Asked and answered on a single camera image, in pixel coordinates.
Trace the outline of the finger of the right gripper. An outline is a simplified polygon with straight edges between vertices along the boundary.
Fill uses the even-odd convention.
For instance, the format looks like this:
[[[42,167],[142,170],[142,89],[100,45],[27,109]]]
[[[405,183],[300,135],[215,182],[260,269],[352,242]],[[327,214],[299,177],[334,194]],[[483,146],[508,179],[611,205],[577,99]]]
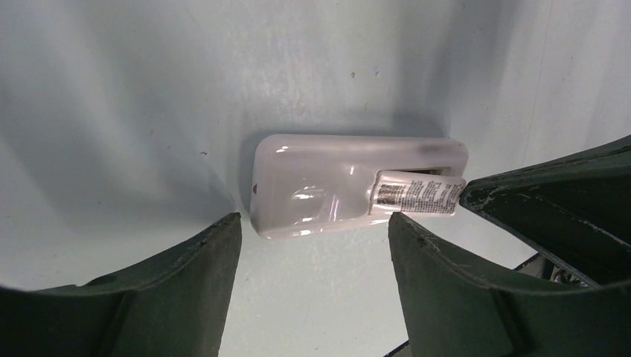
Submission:
[[[630,137],[478,178],[459,203],[590,286],[630,279]]]

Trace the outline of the white remote control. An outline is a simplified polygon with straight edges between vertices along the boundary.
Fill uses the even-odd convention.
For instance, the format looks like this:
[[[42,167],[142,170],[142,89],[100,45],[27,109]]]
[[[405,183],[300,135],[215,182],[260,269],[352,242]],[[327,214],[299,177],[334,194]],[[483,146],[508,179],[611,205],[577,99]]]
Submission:
[[[450,138],[271,135],[254,153],[251,223],[266,239],[386,223],[391,214],[368,213],[380,171],[464,179],[467,160]]]

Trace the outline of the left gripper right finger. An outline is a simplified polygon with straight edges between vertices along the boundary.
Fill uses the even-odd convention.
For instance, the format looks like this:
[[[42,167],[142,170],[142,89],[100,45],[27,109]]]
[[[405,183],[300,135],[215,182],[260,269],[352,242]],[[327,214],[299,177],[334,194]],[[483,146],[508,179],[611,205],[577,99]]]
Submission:
[[[388,223],[414,356],[628,356],[630,284],[579,287],[492,263],[402,213]]]

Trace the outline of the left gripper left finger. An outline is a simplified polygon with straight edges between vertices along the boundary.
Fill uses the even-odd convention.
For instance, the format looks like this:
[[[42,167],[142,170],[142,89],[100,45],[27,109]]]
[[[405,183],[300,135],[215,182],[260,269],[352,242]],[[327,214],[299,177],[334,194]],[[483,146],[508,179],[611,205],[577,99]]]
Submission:
[[[85,285],[1,289],[3,356],[217,356],[242,245],[230,213]]]

